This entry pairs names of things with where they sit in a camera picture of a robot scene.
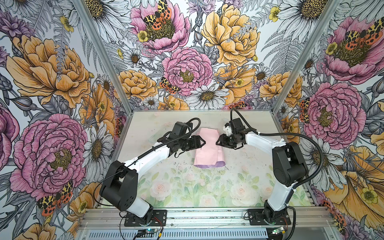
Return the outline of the purple wrapping paper sheet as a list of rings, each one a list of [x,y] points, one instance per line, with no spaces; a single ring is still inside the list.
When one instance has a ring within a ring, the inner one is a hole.
[[[206,141],[196,150],[194,166],[201,169],[221,168],[226,165],[223,147],[216,145],[219,132],[215,129],[201,128],[199,136]]]

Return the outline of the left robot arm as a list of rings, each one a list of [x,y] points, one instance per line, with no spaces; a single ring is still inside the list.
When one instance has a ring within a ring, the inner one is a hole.
[[[140,178],[152,167],[171,156],[200,149],[206,141],[194,132],[201,125],[199,118],[176,122],[172,131],[160,137],[154,146],[143,154],[125,161],[113,162],[102,182],[100,196],[120,211],[128,212],[148,222],[153,206],[138,194]]]

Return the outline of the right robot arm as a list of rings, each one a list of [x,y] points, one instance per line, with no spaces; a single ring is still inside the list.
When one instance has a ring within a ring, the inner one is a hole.
[[[272,136],[259,133],[240,118],[226,123],[224,131],[216,141],[217,146],[238,150],[249,145],[272,156],[276,183],[272,194],[265,201],[263,213],[272,217],[284,214],[299,182],[309,173],[298,144],[273,139],[279,133]]]

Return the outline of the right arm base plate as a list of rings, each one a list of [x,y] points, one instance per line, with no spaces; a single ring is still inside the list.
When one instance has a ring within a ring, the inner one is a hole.
[[[291,224],[287,209],[278,212],[269,209],[248,209],[243,219],[249,221],[251,226],[288,226]]]

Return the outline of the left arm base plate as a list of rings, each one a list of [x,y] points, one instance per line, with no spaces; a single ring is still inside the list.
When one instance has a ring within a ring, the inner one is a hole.
[[[125,227],[164,227],[167,222],[167,210],[150,210],[144,217],[140,218],[132,213],[125,217]]]

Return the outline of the aluminium front rail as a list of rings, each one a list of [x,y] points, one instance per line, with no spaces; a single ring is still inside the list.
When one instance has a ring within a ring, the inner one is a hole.
[[[85,214],[77,240],[340,240],[324,207],[296,207],[276,224],[245,208],[168,208],[154,210],[139,225],[125,212],[95,209]]]

